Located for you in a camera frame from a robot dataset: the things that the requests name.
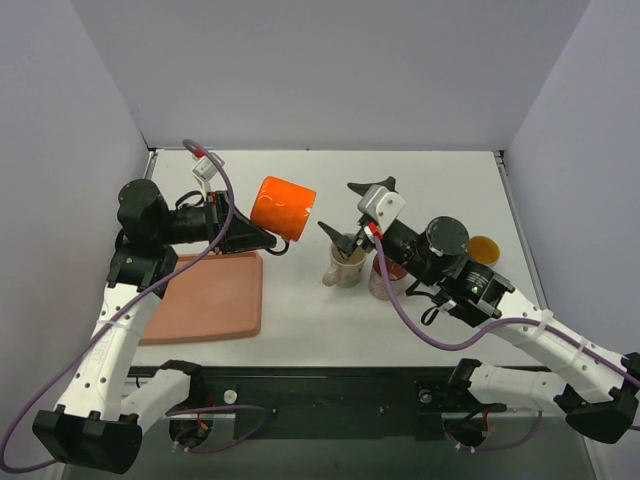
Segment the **yellow cream mug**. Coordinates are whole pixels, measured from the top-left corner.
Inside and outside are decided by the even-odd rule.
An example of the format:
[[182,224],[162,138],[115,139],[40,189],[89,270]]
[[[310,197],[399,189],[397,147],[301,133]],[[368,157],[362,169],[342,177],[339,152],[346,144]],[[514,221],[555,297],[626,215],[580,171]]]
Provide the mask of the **yellow cream mug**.
[[322,284],[327,287],[355,287],[361,281],[366,258],[367,253],[361,247],[357,247],[354,253],[346,258],[341,255],[335,244],[331,244],[330,265],[322,277]]

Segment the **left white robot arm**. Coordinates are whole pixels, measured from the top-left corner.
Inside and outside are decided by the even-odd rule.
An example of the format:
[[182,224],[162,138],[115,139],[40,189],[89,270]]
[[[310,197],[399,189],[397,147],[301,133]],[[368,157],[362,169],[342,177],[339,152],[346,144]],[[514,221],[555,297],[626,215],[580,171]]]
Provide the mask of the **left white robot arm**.
[[74,361],[55,408],[39,411],[32,430],[57,462],[123,474],[151,426],[210,398],[201,366],[183,360],[165,362],[150,381],[123,394],[141,336],[178,268],[175,245],[210,241],[214,251],[235,254],[271,248],[277,240],[236,212],[226,191],[170,209],[153,181],[138,179],[120,190],[118,202],[121,230],[89,349]]

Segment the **orange mug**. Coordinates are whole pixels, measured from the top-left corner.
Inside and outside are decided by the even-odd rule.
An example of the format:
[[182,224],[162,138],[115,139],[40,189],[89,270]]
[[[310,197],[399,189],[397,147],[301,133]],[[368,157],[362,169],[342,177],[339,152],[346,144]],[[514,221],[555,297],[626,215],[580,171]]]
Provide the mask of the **orange mug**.
[[289,181],[268,176],[264,179],[254,201],[250,221],[279,236],[281,250],[266,248],[274,256],[287,253],[291,242],[297,242],[309,220],[316,200],[316,192]]

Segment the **blue patterned mug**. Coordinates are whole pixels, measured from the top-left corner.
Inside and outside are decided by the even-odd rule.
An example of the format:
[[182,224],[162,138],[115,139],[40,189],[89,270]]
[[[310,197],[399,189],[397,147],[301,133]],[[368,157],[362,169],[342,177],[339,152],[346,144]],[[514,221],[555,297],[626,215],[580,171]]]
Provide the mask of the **blue patterned mug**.
[[472,237],[467,252],[474,261],[486,266],[494,266],[501,256],[498,244],[487,236]]

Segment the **pink patterned mug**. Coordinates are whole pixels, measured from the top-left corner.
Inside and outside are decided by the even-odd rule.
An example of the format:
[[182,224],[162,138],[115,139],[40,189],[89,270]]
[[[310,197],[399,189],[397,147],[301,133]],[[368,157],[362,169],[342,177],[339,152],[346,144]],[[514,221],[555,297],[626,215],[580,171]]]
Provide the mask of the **pink patterned mug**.
[[391,290],[396,296],[401,296],[407,287],[408,273],[388,257],[384,258],[384,265],[387,271],[386,277],[383,276],[381,257],[375,255],[368,280],[368,289],[375,298],[387,301],[389,293],[386,282],[390,283]]

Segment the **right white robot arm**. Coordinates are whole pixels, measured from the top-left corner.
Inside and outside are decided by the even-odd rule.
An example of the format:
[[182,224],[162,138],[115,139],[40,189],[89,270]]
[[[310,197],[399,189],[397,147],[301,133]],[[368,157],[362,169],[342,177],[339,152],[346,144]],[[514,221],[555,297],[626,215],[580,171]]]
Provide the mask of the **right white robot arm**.
[[449,402],[468,409],[503,405],[561,416],[577,433],[614,444],[635,429],[639,409],[639,355],[607,350],[562,324],[535,305],[509,280],[472,259],[466,227],[450,216],[432,219],[416,232],[399,219],[406,202],[388,177],[375,183],[354,183],[359,195],[358,229],[342,234],[320,226],[344,258],[358,249],[374,251],[401,267],[428,297],[435,315],[445,313],[475,334],[460,343],[444,343],[426,334],[392,291],[386,265],[379,266],[389,300],[405,326],[427,345],[447,352],[469,349],[494,335],[542,365],[540,371],[497,367],[462,359],[447,383]]

